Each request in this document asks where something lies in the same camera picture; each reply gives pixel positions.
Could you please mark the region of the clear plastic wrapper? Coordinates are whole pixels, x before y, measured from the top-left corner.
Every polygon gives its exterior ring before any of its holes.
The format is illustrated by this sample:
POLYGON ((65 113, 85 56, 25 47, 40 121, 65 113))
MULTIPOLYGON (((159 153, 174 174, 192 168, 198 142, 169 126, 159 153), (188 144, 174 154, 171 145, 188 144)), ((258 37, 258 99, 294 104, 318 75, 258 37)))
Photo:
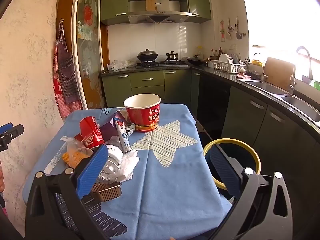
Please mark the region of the clear plastic wrapper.
POLYGON ((46 175, 50 175, 54 169, 54 167, 57 165, 57 163, 62 158, 62 155, 67 152, 67 146, 79 146, 81 145, 81 142, 75 138, 62 136, 60 138, 61 141, 63 141, 63 145, 59 148, 59 150, 53 155, 52 159, 49 161, 47 166, 44 169, 44 173, 46 175))

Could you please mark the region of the black wok with lid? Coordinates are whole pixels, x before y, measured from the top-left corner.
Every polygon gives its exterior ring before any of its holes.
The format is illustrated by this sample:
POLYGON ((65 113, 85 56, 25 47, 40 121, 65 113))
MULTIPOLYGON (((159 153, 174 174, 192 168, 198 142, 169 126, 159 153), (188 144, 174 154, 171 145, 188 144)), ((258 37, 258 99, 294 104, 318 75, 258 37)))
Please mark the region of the black wok with lid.
POLYGON ((155 61, 155 59, 157 59, 157 57, 158 57, 158 54, 155 51, 149 50, 149 49, 141 51, 137 55, 137 58, 142 62, 155 61))

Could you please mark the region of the purple cardboard box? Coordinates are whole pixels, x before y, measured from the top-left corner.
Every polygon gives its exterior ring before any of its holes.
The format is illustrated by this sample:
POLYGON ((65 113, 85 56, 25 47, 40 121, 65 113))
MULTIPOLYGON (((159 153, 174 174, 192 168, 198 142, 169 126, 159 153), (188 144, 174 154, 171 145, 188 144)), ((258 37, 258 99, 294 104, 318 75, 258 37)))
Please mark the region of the purple cardboard box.
POLYGON ((127 118, 127 112, 125 109, 120 109, 111 116, 109 116, 107 120, 103 122, 103 124, 99 127, 104 141, 108 141, 113 136, 118 136, 117 128, 114 124, 114 118, 121 120, 124 123, 124 126, 126 126, 129 123, 127 118))

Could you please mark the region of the yellow rim trash bin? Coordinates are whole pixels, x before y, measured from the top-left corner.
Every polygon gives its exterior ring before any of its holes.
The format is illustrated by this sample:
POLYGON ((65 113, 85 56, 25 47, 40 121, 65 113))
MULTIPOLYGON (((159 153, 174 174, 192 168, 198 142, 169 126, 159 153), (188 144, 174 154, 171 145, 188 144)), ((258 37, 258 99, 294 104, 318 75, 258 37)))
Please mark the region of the yellow rim trash bin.
POLYGON ((256 174, 259 174, 261 171, 261 161, 258 154, 255 150, 249 146, 247 143, 242 142, 238 139, 231 139, 231 138, 221 138, 216 139, 210 143, 208 143, 204 149, 203 154, 209 166, 209 169, 212 174, 212 178, 216 186, 222 190, 226 190, 224 183, 221 182, 219 175, 217 174, 216 169, 214 168, 210 157, 209 157, 209 150, 211 148, 219 148, 223 151, 226 157, 228 157, 229 162, 231 163, 232 167, 235 169, 236 173, 241 179, 242 184, 242 171, 244 167, 239 163, 237 157, 244 154, 249 158, 249 160, 254 162, 253 167, 249 167, 250 169, 254 170, 256 174))

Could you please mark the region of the gas stove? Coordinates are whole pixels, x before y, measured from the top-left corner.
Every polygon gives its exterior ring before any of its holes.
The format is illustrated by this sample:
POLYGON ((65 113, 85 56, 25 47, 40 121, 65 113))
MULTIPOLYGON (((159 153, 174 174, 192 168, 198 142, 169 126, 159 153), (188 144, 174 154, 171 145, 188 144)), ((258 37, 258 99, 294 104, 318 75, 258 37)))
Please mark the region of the gas stove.
POLYGON ((182 60, 142 61, 141 63, 137 64, 137 68, 167 67, 167 66, 187 67, 188 64, 182 60))

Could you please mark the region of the steel range hood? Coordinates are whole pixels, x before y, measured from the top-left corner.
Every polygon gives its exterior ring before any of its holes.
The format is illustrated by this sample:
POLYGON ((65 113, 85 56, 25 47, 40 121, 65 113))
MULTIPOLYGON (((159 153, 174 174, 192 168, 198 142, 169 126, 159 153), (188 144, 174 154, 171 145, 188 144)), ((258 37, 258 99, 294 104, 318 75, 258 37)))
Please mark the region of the steel range hood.
POLYGON ((188 0, 128 0, 128 19, 137 23, 182 23, 189 12, 188 0))

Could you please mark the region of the red instant noodle cup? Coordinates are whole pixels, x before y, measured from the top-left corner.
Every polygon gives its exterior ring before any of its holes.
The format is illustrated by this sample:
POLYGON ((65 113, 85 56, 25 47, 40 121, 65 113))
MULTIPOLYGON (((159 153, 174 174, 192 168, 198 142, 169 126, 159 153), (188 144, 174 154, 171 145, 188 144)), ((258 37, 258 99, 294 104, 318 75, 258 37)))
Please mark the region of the red instant noodle cup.
POLYGON ((124 101, 129 119, 139 132, 150 132, 158 127, 161 97, 157 94, 137 94, 124 101))

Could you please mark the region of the white blue tube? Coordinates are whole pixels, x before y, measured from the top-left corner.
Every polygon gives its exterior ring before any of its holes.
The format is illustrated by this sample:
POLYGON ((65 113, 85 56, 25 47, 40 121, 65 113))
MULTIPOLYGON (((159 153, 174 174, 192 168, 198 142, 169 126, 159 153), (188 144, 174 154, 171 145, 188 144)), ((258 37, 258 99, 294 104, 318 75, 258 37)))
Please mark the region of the white blue tube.
POLYGON ((129 153, 131 151, 131 147, 125 129, 125 123, 123 122, 123 120, 116 117, 113 117, 113 122, 118 132, 118 137, 123 149, 123 153, 129 153))

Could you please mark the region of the steel sink basin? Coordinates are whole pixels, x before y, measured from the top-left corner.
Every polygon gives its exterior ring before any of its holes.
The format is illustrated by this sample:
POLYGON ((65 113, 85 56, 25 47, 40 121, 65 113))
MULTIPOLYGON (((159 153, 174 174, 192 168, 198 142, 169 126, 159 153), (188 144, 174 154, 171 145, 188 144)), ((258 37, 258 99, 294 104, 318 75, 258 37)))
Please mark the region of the steel sink basin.
POLYGON ((287 91, 278 88, 274 85, 270 85, 266 82, 261 82, 257 80, 247 80, 244 83, 259 88, 268 94, 280 99, 281 101, 285 102, 290 107, 293 107, 295 110, 299 111, 303 115, 307 116, 308 119, 313 121, 317 126, 319 126, 319 111, 312 107, 310 104, 306 103, 302 99, 290 95, 287 91))

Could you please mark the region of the orange foam net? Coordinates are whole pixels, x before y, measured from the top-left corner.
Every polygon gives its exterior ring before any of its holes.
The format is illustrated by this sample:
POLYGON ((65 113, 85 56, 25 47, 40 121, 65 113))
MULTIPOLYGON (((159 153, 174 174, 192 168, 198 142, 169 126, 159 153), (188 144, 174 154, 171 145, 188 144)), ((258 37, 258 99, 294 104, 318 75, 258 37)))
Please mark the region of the orange foam net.
POLYGON ((62 160, 72 168, 76 168, 82 159, 89 158, 93 151, 86 147, 81 147, 76 150, 70 150, 62 155, 62 160))

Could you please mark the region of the clear plastic jar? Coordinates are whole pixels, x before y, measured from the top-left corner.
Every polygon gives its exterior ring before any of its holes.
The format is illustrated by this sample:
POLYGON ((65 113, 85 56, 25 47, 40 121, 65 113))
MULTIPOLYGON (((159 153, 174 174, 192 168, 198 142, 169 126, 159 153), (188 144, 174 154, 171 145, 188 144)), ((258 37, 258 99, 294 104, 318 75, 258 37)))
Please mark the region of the clear plastic jar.
POLYGON ((114 145, 106 145, 108 149, 107 162, 98 176, 98 181, 113 183, 120 176, 120 165, 123 158, 121 149, 114 145))

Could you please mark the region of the chrome sink faucet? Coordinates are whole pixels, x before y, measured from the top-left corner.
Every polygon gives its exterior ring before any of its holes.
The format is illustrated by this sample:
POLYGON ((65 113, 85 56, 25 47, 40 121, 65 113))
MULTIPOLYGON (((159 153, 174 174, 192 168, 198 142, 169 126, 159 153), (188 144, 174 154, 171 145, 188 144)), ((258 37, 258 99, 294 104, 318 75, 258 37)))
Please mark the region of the chrome sink faucet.
POLYGON ((310 85, 313 81, 313 73, 311 66, 311 55, 304 46, 299 46, 296 49, 295 62, 293 64, 293 71, 290 76, 289 94, 293 95, 296 86, 296 72, 298 72, 298 79, 303 83, 310 85))

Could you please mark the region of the red soda can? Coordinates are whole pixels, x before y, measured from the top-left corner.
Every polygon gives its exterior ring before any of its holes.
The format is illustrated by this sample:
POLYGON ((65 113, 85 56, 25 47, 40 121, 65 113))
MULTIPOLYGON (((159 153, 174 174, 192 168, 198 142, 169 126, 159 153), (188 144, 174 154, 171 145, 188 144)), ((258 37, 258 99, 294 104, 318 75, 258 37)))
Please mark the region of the red soda can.
POLYGON ((104 143, 103 136, 97 124, 97 120, 93 116, 83 118, 80 123, 80 132, 82 135, 82 142, 87 148, 96 148, 104 143))

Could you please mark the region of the red purple checkered apron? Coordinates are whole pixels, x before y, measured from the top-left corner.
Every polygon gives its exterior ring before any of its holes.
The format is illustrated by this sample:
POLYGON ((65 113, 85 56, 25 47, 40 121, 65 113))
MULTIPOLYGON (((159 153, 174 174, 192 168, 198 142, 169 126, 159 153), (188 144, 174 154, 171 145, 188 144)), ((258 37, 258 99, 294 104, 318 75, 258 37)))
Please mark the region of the red purple checkered apron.
POLYGON ((54 47, 53 90, 59 113, 63 119, 81 109, 73 55, 67 48, 63 19, 59 21, 54 47))

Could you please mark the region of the brown plastic tray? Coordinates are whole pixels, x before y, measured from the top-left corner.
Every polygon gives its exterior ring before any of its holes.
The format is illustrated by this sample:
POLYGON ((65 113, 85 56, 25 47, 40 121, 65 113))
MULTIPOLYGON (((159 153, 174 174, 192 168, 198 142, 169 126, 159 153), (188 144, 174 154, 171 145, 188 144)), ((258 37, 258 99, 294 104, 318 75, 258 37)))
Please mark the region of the brown plastic tray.
POLYGON ((107 202, 121 196, 121 183, 95 183, 91 189, 92 197, 100 202, 107 202))

